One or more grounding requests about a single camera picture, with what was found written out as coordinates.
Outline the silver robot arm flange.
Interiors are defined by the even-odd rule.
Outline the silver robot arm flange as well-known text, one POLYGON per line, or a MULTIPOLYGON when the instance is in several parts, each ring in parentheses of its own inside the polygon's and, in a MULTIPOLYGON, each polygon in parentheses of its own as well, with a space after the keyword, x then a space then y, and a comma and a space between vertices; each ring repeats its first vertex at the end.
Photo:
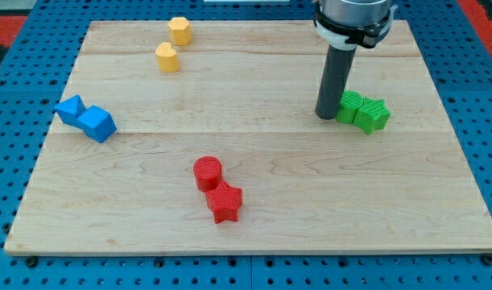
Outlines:
POLYGON ((316 33, 337 50, 374 48, 388 35, 397 9, 391 0, 319 1, 316 33))

